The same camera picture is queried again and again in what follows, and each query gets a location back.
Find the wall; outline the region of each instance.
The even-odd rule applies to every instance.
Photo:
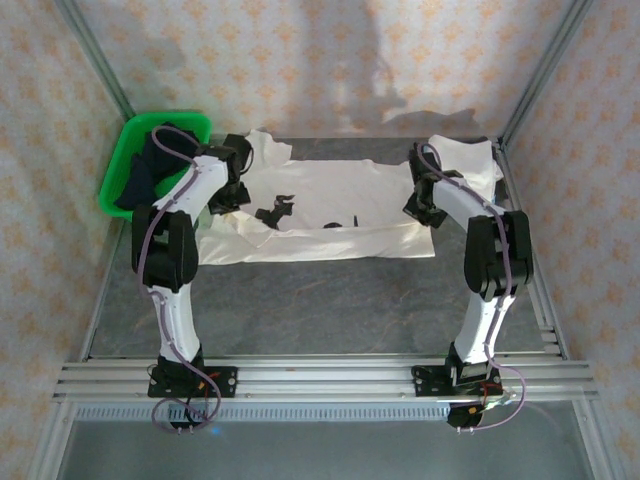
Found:
[[[509,151],[571,353],[640,472],[640,9],[594,2]]]
[[[217,131],[502,133],[570,0],[82,0],[138,111]]]
[[[0,30],[0,478],[20,479],[98,293],[121,122],[52,1],[2,2]]]

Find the green laundry basket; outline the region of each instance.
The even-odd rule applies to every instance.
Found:
[[[126,218],[131,221],[133,211],[122,210],[116,207],[114,202],[120,197],[127,180],[129,180],[131,156],[134,153],[141,153],[146,134],[151,132],[154,127],[165,122],[171,122],[181,129],[193,131],[201,143],[209,141],[212,128],[211,120],[198,112],[154,112],[143,113],[133,117],[122,128],[122,133],[113,151],[107,174],[100,189],[100,208],[107,215]],[[188,167],[169,178],[165,178],[156,185],[155,191],[158,198],[169,193],[187,170]]]

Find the purple cable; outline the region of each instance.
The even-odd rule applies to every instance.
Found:
[[[504,228],[504,223],[502,222],[502,218],[500,217],[500,214],[479,193],[477,193],[475,190],[467,187],[466,185],[459,184],[455,180],[453,180],[453,179],[447,177],[446,175],[444,175],[441,171],[439,171],[439,170],[433,168],[431,165],[429,165],[429,162],[427,162],[427,160],[422,155],[422,149],[424,147],[429,148],[433,152],[434,156],[436,157],[436,162],[438,163],[438,165],[442,165],[442,161],[441,161],[441,158],[440,158],[440,153],[438,153],[438,150],[433,145],[431,145],[430,143],[421,143],[417,147],[418,158],[420,159],[422,164],[425,167],[427,167],[432,173],[435,173],[441,180],[444,180],[447,183],[450,183],[451,185],[454,185],[455,187],[460,188],[464,192],[466,192],[469,195],[471,195],[471,197],[474,198],[478,203],[480,203],[480,205],[482,205],[485,210],[487,210],[491,215],[493,215],[493,217],[496,219],[496,224],[498,225],[498,234],[500,236],[500,243],[502,245],[502,262],[504,264],[504,271],[505,271],[505,274],[506,274],[506,277],[507,277],[507,281],[506,281],[504,293],[502,294],[502,296],[498,300],[498,303],[496,304],[496,311],[495,311],[495,313],[493,315],[493,318],[491,319],[491,324],[489,325],[489,330],[487,331],[487,338],[484,341],[484,353],[487,356],[487,360],[489,362],[489,365],[491,365],[492,367],[497,368],[497,369],[508,370],[510,372],[513,372],[520,379],[520,384],[522,385],[522,396],[520,397],[520,402],[518,402],[518,406],[516,407],[516,409],[511,413],[511,415],[509,415],[504,420],[500,420],[499,422],[493,423],[491,425],[485,425],[485,426],[482,426],[482,427],[458,428],[458,430],[462,431],[462,432],[475,432],[475,431],[478,431],[478,430],[489,430],[490,428],[499,427],[500,425],[504,425],[509,420],[511,420],[513,417],[515,417],[520,412],[520,410],[522,410],[522,407],[524,406],[525,396],[526,396],[526,392],[527,392],[527,382],[526,382],[524,376],[522,375],[522,373],[520,373],[520,371],[518,369],[516,369],[516,368],[507,367],[507,366],[500,365],[499,363],[497,363],[493,359],[493,355],[491,354],[491,351],[490,351],[490,348],[489,348],[489,346],[491,345],[491,341],[493,339],[493,335],[495,333],[495,330],[496,330],[496,328],[498,326],[498,322],[500,320],[500,312],[502,311],[502,308],[504,306],[504,302],[509,297],[509,294],[511,293],[511,289],[513,287],[513,277],[512,277],[512,274],[511,274],[511,263],[509,262],[509,243],[507,242],[507,232],[506,232],[506,230]]]
[[[140,293],[143,296],[145,294],[149,293],[151,297],[154,297],[154,298],[158,299],[158,301],[160,303],[160,308],[159,308],[159,311],[160,311],[160,329],[162,330],[163,337],[167,340],[167,342],[169,344],[169,348],[171,349],[173,354],[176,356],[176,358],[178,360],[180,360],[180,362],[185,367],[187,367],[189,370],[191,370],[196,375],[202,377],[202,379],[209,384],[209,386],[213,389],[213,391],[216,394],[217,402],[216,402],[215,408],[213,409],[213,412],[211,412],[211,415],[207,415],[207,405],[206,404],[205,404],[205,411],[204,411],[204,413],[202,413],[199,410],[197,410],[196,408],[192,407],[191,405],[187,404],[186,402],[183,402],[182,400],[180,400],[178,398],[164,398],[164,399],[160,400],[153,407],[153,410],[151,411],[151,422],[156,427],[160,428],[161,430],[164,430],[165,432],[180,434],[180,433],[182,433],[182,429],[174,430],[174,429],[171,429],[171,428],[167,428],[164,425],[160,424],[156,420],[156,413],[157,413],[158,408],[160,407],[160,405],[163,405],[164,403],[167,403],[167,402],[178,403],[178,404],[182,405],[183,407],[185,407],[187,410],[189,410],[189,412],[191,412],[194,416],[202,418],[203,419],[202,422],[200,422],[195,427],[190,427],[189,428],[191,432],[194,432],[196,430],[199,430],[199,429],[204,428],[205,426],[207,426],[209,423],[211,423],[213,418],[218,414],[218,411],[220,410],[220,404],[222,402],[222,394],[220,393],[220,389],[218,388],[218,385],[216,385],[216,382],[214,382],[213,379],[210,378],[206,373],[198,370],[196,367],[191,365],[191,363],[189,363],[189,361],[186,358],[184,358],[184,356],[180,353],[180,351],[173,344],[173,340],[171,339],[171,335],[169,333],[169,328],[167,327],[166,311],[165,311],[166,298],[160,292],[148,292],[146,287],[145,287],[145,285],[144,285],[144,267],[145,267],[145,264],[147,262],[147,255],[149,253],[149,245],[151,243],[151,237],[153,236],[154,230],[158,226],[158,223],[160,222],[160,219],[167,212],[169,207],[171,205],[174,205],[176,203],[176,200],[178,200],[187,190],[189,190],[189,188],[191,188],[191,186],[194,184],[194,182],[198,178],[198,175],[200,174],[200,172],[198,171],[198,168],[197,168],[198,165],[192,158],[190,158],[187,155],[184,155],[184,154],[182,154],[180,152],[176,152],[176,151],[174,151],[174,150],[162,145],[162,143],[160,143],[160,141],[158,140],[158,137],[156,136],[156,134],[157,134],[157,132],[159,130],[167,130],[167,131],[175,132],[175,133],[177,133],[179,135],[182,135],[183,137],[189,139],[189,141],[191,141],[192,143],[194,143],[197,146],[200,146],[200,143],[197,142],[196,140],[194,140],[189,135],[187,135],[182,130],[180,130],[178,128],[175,128],[175,127],[160,125],[160,126],[155,127],[152,130],[151,138],[153,139],[153,143],[155,143],[156,146],[159,149],[161,149],[161,150],[163,150],[163,151],[165,151],[165,152],[167,152],[167,153],[169,153],[171,155],[175,155],[176,157],[181,158],[182,160],[185,160],[185,161],[189,162],[195,168],[193,169],[193,174],[191,175],[191,177],[189,177],[189,180],[187,181],[187,183],[185,183],[185,185],[182,188],[180,188],[180,190],[178,190],[178,192],[175,194],[175,196],[173,198],[169,199],[167,201],[167,203],[162,206],[162,208],[158,211],[158,214],[151,221],[151,224],[149,225],[149,228],[147,229],[147,233],[145,234],[144,241],[142,242],[142,250],[140,252],[140,262],[138,264],[138,287],[140,288]]]

